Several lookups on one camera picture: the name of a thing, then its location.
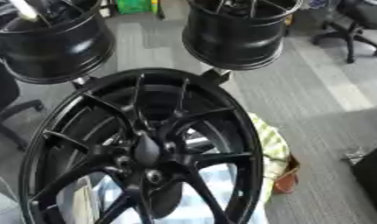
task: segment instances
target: rim lip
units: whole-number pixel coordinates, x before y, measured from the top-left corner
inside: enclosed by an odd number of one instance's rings
[[[31,84],[38,84],[38,85],[51,85],[51,84],[59,84],[62,82],[72,81],[80,77],[89,75],[90,73],[94,72],[95,70],[103,66],[105,63],[107,63],[108,60],[114,54],[114,52],[115,52],[115,38],[111,40],[111,44],[109,45],[108,50],[104,54],[98,55],[97,57],[92,58],[85,65],[76,67],[76,71],[80,71],[80,72],[57,73],[54,75],[54,77],[29,77],[22,73],[16,72],[14,68],[11,65],[9,65],[9,63],[7,62],[5,58],[3,58],[3,63],[5,67],[11,71],[11,74],[14,75],[20,81],[31,83]]]
[[[197,3],[195,3],[195,0],[186,0],[186,1],[188,2],[188,4],[191,5],[191,7],[195,8],[195,9],[198,9],[200,11],[204,11],[205,13],[209,13],[209,14],[215,16],[215,17],[223,17],[223,18],[230,18],[230,19],[242,19],[242,20],[252,20],[252,21],[264,21],[264,20],[273,20],[273,19],[278,19],[278,18],[286,18],[288,15],[290,15],[291,13],[295,12],[296,10],[298,10],[298,8],[300,8],[301,5],[303,4],[304,0],[297,0],[297,2],[294,4],[294,6],[291,9],[285,11],[282,14],[275,15],[275,16],[272,16],[272,17],[232,17],[232,16],[229,16],[229,15],[219,14],[219,13],[216,13],[214,11],[205,9],[205,8],[199,6]]]
[[[237,120],[241,123],[241,131],[244,134],[243,139],[246,139],[247,144],[249,145],[250,150],[255,152],[255,155],[258,159],[255,160],[255,167],[252,168],[253,174],[255,176],[255,183],[253,184],[256,186],[256,189],[252,189],[253,197],[251,197],[250,201],[247,201],[247,207],[244,210],[244,213],[241,216],[240,223],[247,222],[255,209],[256,203],[259,200],[260,192],[262,189],[262,180],[263,180],[263,167],[262,167],[262,146],[260,143],[260,138],[256,132],[254,125],[252,124],[251,120],[249,119],[245,110],[240,106],[240,104],[225,90],[222,88],[212,84],[211,82],[201,79],[198,75],[194,75],[191,73],[187,73],[184,71],[179,71],[176,69],[170,68],[139,68],[139,69],[131,69],[127,71],[123,71],[120,73],[114,73],[103,78],[100,78],[98,81],[94,83],[90,83],[89,85],[85,86],[84,88],[75,91],[71,95],[69,95],[38,127],[37,131],[34,133],[27,151],[24,155],[24,159],[21,164],[21,169],[19,173],[19,204],[23,211],[23,216],[25,223],[36,223],[34,213],[31,211],[31,205],[29,204],[29,198],[31,197],[31,170],[34,165],[34,162],[37,162],[42,150],[39,147],[40,141],[42,141],[42,132],[43,130],[52,124],[52,126],[56,125],[56,119],[59,119],[64,111],[69,111],[71,109],[73,103],[78,100],[79,96],[89,92],[96,92],[97,90],[103,89],[107,85],[113,83],[115,79],[123,79],[124,76],[135,75],[135,74],[143,74],[144,72],[149,71],[155,73],[159,72],[160,74],[170,74],[170,73],[178,73],[181,76],[185,76],[190,80],[196,80],[195,83],[198,83],[198,86],[205,89],[207,92],[213,93],[213,95],[222,95],[226,96],[225,98],[221,99],[223,102],[228,102],[234,105],[234,115]]]
[[[240,64],[238,64],[238,63],[227,63],[227,62],[224,62],[224,61],[216,61],[216,60],[210,59],[210,57],[205,53],[197,52],[197,51],[193,50],[194,48],[191,47],[190,44],[188,44],[189,43],[189,41],[187,41],[188,35],[186,33],[187,33],[187,31],[186,31],[186,29],[184,29],[182,39],[183,39],[183,45],[184,45],[184,47],[185,47],[185,49],[188,53],[190,53],[195,59],[202,61],[202,62],[205,62],[207,65],[219,67],[219,68],[223,68],[223,69],[229,69],[229,70],[235,70],[235,71],[247,71],[247,70],[253,70],[253,69],[265,67],[265,66],[273,63],[274,61],[276,61],[281,56],[281,54],[283,52],[283,38],[281,38],[279,46],[276,49],[276,51],[274,51],[271,55],[269,55],[264,60],[256,61],[254,63],[246,63],[246,64],[243,64],[243,63],[240,63]]]

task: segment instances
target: blue checkered cloth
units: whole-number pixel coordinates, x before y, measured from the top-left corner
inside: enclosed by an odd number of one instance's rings
[[[225,209],[234,189],[234,171],[225,164],[219,164],[200,171],[200,176],[205,180],[214,197]],[[110,177],[105,177],[94,188],[96,194],[102,200],[102,206],[108,207],[122,193],[121,188]],[[142,223],[134,209],[127,210],[120,215],[113,224],[140,224]],[[187,184],[183,184],[183,198],[178,208],[167,217],[156,220],[157,224],[213,224],[213,214],[200,196]],[[255,213],[249,222],[251,224],[267,224],[263,205],[255,209]]]

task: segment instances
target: wheel center hub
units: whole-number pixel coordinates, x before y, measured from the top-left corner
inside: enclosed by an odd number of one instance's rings
[[[154,167],[161,157],[161,148],[146,133],[141,133],[134,155],[140,165]]]

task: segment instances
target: yellow cloth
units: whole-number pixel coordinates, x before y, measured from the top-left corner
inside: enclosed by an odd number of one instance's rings
[[[256,114],[249,113],[249,117],[262,143],[264,180],[260,201],[264,204],[271,196],[275,179],[283,174],[288,165],[290,149],[276,128],[266,124]]]

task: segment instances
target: chair base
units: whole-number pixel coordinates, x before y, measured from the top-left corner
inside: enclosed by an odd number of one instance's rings
[[[44,109],[44,104],[39,100],[27,101],[15,105],[13,107],[7,108],[5,111],[0,113],[0,133],[8,137],[11,141],[13,141],[20,151],[24,151],[26,149],[27,142],[23,138],[21,138],[17,133],[15,133],[12,129],[9,129],[6,126],[4,126],[3,123],[8,118],[18,114],[23,110],[30,108],[34,108],[39,112]]]
[[[312,43],[314,45],[318,45],[322,39],[343,39],[347,44],[347,51],[348,51],[346,62],[348,64],[352,64],[355,61],[355,58],[354,58],[354,40],[355,40],[364,44],[371,45],[374,48],[376,48],[376,51],[374,52],[374,56],[377,57],[377,43],[362,36],[363,31],[357,23],[355,22],[352,23],[348,29],[335,23],[326,22],[325,24],[323,24],[324,29],[326,29],[327,26],[330,26],[335,31],[323,33],[323,34],[319,34],[315,36],[312,40]]]

